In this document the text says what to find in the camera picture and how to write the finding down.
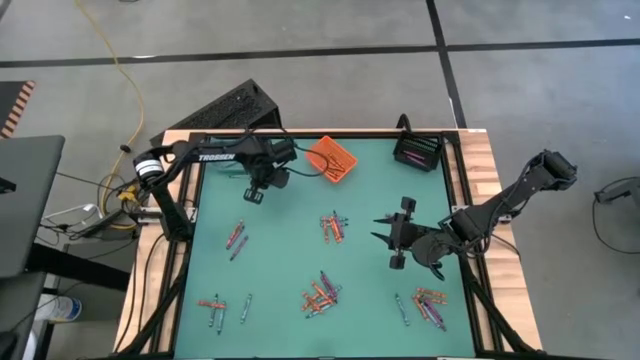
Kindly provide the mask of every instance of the purple crayon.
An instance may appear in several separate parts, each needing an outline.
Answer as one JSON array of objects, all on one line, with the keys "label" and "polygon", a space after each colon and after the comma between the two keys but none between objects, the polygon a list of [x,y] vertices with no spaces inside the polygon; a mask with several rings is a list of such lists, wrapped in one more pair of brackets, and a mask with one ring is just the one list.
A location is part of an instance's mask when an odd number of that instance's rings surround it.
[{"label": "purple crayon", "polygon": [[247,243],[247,240],[249,240],[249,235],[246,235],[244,237],[244,239],[242,239],[242,241],[240,241],[240,244],[238,244],[238,247],[236,248],[236,250],[233,252],[233,254],[231,254],[231,259],[229,259],[229,261],[233,261],[233,259],[235,259],[236,256],[238,256],[238,254],[240,253],[240,250],[242,250],[242,247],[244,246],[244,244]]},{"label": "purple crayon", "polygon": [[437,328],[441,329],[442,331],[447,331],[447,328],[444,326],[444,320],[442,319],[442,316],[440,315],[438,310],[436,310],[433,304],[431,304],[429,301],[423,300],[422,307],[426,310],[427,315],[429,316],[431,321],[433,321],[434,325]]},{"label": "purple crayon", "polygon": [[327,291],[329,292],[329,296],[331,296],[331,298],[335,302],[338,302],[338,293],[336,292],[336,289],[333,287],[333,285],[331,285],[331,282],[329,281],[329,278],[327,277],[327,275],[322,270],[320,270],[320,281],[322,281],[322,283],[324,284],[324,287],[327,288]]}]

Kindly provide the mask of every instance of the green table surface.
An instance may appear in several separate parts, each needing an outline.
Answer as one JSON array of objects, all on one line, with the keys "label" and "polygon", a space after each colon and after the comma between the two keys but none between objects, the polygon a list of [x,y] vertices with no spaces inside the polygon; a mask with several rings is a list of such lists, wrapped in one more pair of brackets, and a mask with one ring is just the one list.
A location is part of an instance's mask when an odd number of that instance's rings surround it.
[{"label": "green table surface", "polygon": [[[358,158],[339,184],[291,174],[285,188],[267,189],[260,205],[242,199],[246,177],[230,177],[217,164],[205,167],[176,358],[474,355],[457,257],[443,259],[444,282],[410,254],[404,270],[392,270],[391,251],[370,234],[389,232],[389,225],[372,220],[400,212],[402,196],[417,200],[416,223],[436,226],[449,214],[442,169],[425,173],[394,161],[392,139],[337,141]],[[300,151],[291,167],[314,172]],[[326,244],[319,219],[334,209],[349,225],[341,244]],[[249,240],[231,262],[233,249],[225,245],[240,219]],[[343,290],[335,307],[305,319],[301,294],[315,293],[311,281],[321,284],[320,270]],[[448,305],[436,305],[447,332],[422,319],[411,300],[416,287],[448,294]],[[197,305],[216,293],[228,306],[220,335],[208,326],[210,308]],[[249,293],[253,301],[241,324]]]}]

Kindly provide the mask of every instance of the wooden table frame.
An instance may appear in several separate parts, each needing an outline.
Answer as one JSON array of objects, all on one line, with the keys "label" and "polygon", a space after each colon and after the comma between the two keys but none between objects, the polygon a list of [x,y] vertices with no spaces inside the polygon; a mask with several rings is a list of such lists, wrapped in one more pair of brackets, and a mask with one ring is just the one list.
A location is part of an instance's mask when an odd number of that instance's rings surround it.
[{"label": "wooden table frame", "polygon": [[[329,135],[349,138],[392,138],[397,136],[399,129],[288,129],[287,132],[297,137],[318,137]],[[451,130],[451,129],[414,129],[413,132],[425,136],[435,136],[443,140],[446,146],[443,151],[442,165],[447,184],[447,194],[451,205],[480,204],[499,193],[502,188],[496,171],[491,145],[486,130]],[[207,133],[216,137],[237,136],[243,130],[168,130],[165,132],[163,144],[171,144],[178,140],[189,140],[196,133]],[[282,135],[280,130],[257,130],[258,134]],[[185,206],[197,207],[199,202],[199,185],[204,172],[200,172],[201,165],[192,164],[169,184],[169,190],[174,199]],[[177,275],[183,256],[188,251],[187,244],[169,244],[160,241],[152,254],[150,250],[155,240],[162,234],[160,225],[146,225],[141,232],[136,254],[137,287],[135,294],[132,281],[129,282],[127,296],[123,304],[120,325],[116,342],[125,332],[127,319],[133,311],[129,330],[125,333],[122,345],[126,347],[137,334],[139,326],[146,323],[149,316],[156,309],[160,295],[169,288]],[[495,234],[515,246],[513,233],[509,225],[498,225]],[[142,284],[144,280],[144,266],[148,261],[149,270],[146,274],[146,298],[141,307]],[[540,338],[536,327],[533,311],[529,301],[529,294],[518,256],[507,246],[494,241],[485,256],[479,261],[471,262],[474,273],[480,279],[483,287],[489,290],[496,306],[520,336],[534,348],[540,349]],[[476,351],[508,350],[503,345],[497,329],[489,321],[486,312],[477,299],[465,289],[467,305],[471,320],[472,335]],[[156,331],[145,347],[145,352],[172,352],[175,345],[174,328],[177,328],[182,294],[166,312],[159,331]]]}]

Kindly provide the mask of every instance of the white container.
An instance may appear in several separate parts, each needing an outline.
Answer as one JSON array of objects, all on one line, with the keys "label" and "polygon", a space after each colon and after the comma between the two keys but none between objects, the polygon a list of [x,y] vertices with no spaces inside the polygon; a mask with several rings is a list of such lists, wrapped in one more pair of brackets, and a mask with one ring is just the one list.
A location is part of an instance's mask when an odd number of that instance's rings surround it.
[{"label": "white container", "polygon": [[82,302],[66,296],[40,295],[35,321],[70,322],[82,312]]}]

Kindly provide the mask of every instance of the black box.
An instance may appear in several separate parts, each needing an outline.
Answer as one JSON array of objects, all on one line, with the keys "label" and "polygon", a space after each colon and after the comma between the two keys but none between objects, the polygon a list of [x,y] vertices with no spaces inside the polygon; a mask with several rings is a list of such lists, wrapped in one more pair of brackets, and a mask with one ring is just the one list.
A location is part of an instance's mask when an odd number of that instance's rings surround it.
[{"label": "black box", "polygon": [[[280,128],[278,105],[249,79],[187,116],[169,129],[250,129]],[[162,145],[164,132],[151,139],[153,146]]]}]

